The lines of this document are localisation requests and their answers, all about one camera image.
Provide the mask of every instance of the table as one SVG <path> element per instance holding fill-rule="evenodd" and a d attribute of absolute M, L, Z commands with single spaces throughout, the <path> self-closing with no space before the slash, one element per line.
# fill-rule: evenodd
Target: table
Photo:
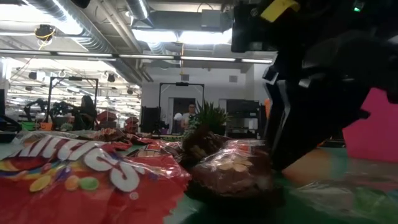
<path fill-rule="evenodd" d="M 141 146 L 134 146 L 128 151 L 120 153 L 126 155 L 139 147 Z M 18 146 L 13 144 L 0 144 L 0 159 L 10 155 L 17 149 Z M 307 185 L 316 180 L 341 180 L 346 178 L 347 175 L 363 173 L 396 178 L 398 183 L 397 168 L 398 164 L 350 159 L 346 154 L 345 148 L 315 149 L 284 170 L 282 174 L 275 175 L 275 181 L 285 187 L 286 205 L 273 211 L 272 214 L 256 218 L 226 217 L 208 209 L 205 204 L 184 196 L 177 207 L 171 211 L 171 214 L 164 218 L 164 223 L 380 223 L 363 218 L 334 217 L 325 212 L 316 211 L 291 192 L 296 187 Z M 390 189 L 391 187 L 398 189 L 398 184 L 396 186 L 389 185 L 388 187 Z"/>

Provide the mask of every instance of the skittles logo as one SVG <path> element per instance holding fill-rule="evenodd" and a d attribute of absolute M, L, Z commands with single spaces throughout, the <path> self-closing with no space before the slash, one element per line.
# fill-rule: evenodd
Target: skittles logo
<path fill-rule="evenodd" d="M 135 190 L 140 181 L 138 173 L 144 174 L 145 170 L 120 160 L 102 146 L 106 143 L 47 136 L 0 161 L 0 178 L 34 180 L 29 186 L 31 192 L 43 190 L 58 180 L 65 181 L 67 190 L 78 187 L 96 190 L 99 180 L 86 174 L 107 172 L 107 181 L 117 189 L 123 192 Z"/>

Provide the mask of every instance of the red candy bag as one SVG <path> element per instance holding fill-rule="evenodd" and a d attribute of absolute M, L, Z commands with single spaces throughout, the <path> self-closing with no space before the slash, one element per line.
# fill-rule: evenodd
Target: red candy bag
<path fill-rule="evenodd" d="M 0 161 L 0 223 L 163 223 L 189 174 L 172 156 L 105 145 L 47 136 Z"/>

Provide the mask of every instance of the ceiling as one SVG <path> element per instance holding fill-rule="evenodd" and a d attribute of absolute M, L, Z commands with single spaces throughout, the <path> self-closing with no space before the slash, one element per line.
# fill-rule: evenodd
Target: ceiling
<path fill-rule="evenodd" d="M 108 5 L 101 3 L 100 0 L 91 0 L 89 6 L 86 9 L 82 9 L 82 16 L 88 19 L 88 22 L 93 25 L 93 30 L 89 30 L 89 33 L 95 34 L 99 31 L 98 35 L 102 35 L 107 41 L 107 44 L 112 49 L 112 52 L 119 54 L 136 54 L 136 53 L 148 53 L 153 54 L 149 48 L 147 42 L 143 40 L 137 40 L 134 33 L 127 35 L 129 41 L 126 41 L 126 32 L 123 36 L 121 30 L 123 27 L 128 27 L 131 30 L 131 25 L 140 23 L 134 20 L 132 21 L 129 16 L 129 9 L 125 0 L 109 0 Z M 223 8 L 224 12 L 228 11 L 232 5 L 232 1 L 229 4 L 225 4 L 221 0 L 148 0 L 148 4 L 153 12 L 202 12 L 204 9 L 220 10 Z M 112 15 L 112 10 L 116 11 L 118 17 Z M 33 34 L 36 28 L 40 24 L 50 24 L 55 26 L 57 33 L 51 40 L 51 43 L 44 45 L 42 41 L 38 40 Z M 66 52 L 87 52 L 87 49 L 82 47 L 77 40 L 81 40 L 78 35 L 69 35 L 64 33 L 60 29 L 61 25 L 59 22 L 50 14 L 44 14 L 36 10 L 33 6 L 17 6 L 17 5 L 1 5 L 0 6 L 0 48 L 2 49 L 22 49 L 22 50 L 50 50 L 50 51 L 66 51 Z M 173 30 L 178 35 L 181 31 Z M 230 48 L 230 42 L 223 44 L 176 44 L 175 42 L 164 42 L 162 43 L 164 49 L 170 54 L 183 54 L 186 56 L 207 56 L 207 57 L 239 57 L 239 58 L 274 58 L 275 52 L 246 52 L 245 54 L 232 53 Z M 55 60 L 52 58 L 48 59 L 37 59 L 37 58 L 14 58 L 7 59 L 10 66 L 13 67 L 11 74 L 11 88 L 9 92 L 14 98 L 22 98 L 23 100 L 33 100 L 38 96 L 47 97 L 49 91 L 49 77 L 58 77 L 65 75 L 65 77 L 85 77 L 85 78 L 98 78 L 99 80 L 99 103 L 98 105 L 117 105 L 121 104 L 119 108 L 123 108 L 129 101 L 135 104 L 141 101 L 141 90 L 139 86 L 143 82 L 153 82 L 150 73 L 147 74 L 144 70 L 146 67 L 162 67 L 175 68 L 180 67 L 180 62 L 175 63 L 159 63 L 150 60 L 143 60 L 141 62 L 133 59 L 124 59 L 123 63 L 127 65 L 128 69 L 131 69 L 127 75 L 133 76 L 135 81 L 126 79 L 126 72 L 119 72 L 115 69 L 112 63 L 102 61 L 91 61 L 91 60 Z M 186 61 L 182 64 L 183 67 L 187 68 L 228 68 L 237 69 L 241 73 L 245 73 L 251 64 L 247 63 L 225 63 L 225 62 L 199 62 L 199 61 Z M 30 79 L 30 72 L 44 73 L 46 78 L 32 80 Z M 115 74 L 115 82 L 109 83 L 107 81 L 108 74 Z M 65 86 L 55 88 L 53 91 L 55 100 L 64 100 L 65 98 L 73 97 L 75 95 L 93 94 L 93 88 L 87 88 L 93 83 L 83 81 L 79 84 L 72 82 L 65 82 L 65 85 L 84 86 L 78 94 L 70 93 L 66 90 Z M 26 85 L 31 85 L 33 90 L 26 90 Z M 106 89 L 109 86 L 115 87 L 115 90 Z M 134 90 L 133 95 L 127 94 L 127 88 L 132 87 Z M 131 108 L 134 112 L 139 113 L 139 106 L 128 106 L 125 111 L 126 113 Z"/>

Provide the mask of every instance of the man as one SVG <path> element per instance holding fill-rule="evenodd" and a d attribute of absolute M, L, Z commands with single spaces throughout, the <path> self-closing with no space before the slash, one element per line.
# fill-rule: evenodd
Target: man
<path fill-rule="evenodd" d="M 196 105 L 194 103 L 190 103 L 188 107 L 188 113 L 182 115 L 181 119 L 181 128 L 186 129 L 189 127 L 189 116 L 195 115 Z"/>

